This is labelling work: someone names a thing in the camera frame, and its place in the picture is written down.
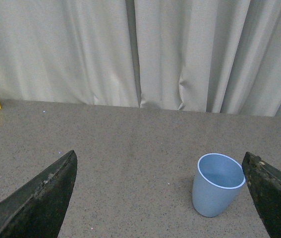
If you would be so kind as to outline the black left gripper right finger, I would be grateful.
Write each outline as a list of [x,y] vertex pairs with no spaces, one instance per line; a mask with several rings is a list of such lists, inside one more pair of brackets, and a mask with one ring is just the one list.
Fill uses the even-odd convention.
[[250,152],[245,153],[242,169],[267,233],[281,238],[281,171]]

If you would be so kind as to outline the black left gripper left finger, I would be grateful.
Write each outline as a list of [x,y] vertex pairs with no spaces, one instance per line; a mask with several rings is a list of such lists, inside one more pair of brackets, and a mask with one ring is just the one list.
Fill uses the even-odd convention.
[[0,238],[56,238],[77,175],[73,150],[0,202]]

